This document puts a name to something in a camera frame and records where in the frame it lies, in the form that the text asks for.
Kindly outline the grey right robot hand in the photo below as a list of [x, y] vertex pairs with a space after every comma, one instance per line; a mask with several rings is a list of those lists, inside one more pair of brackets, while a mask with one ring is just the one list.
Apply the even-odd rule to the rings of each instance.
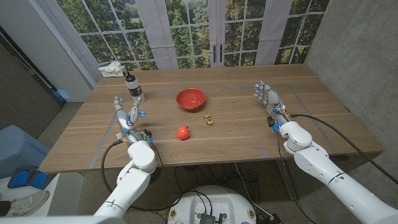
[[279, 124], [284, 124], [291, 120], [282, 98], [270, 85], [261, 81], [260, 84], [256, 83], [254, 87], [254, 96], [262, 101], [267, 112], [274, 121], [277, 121]]

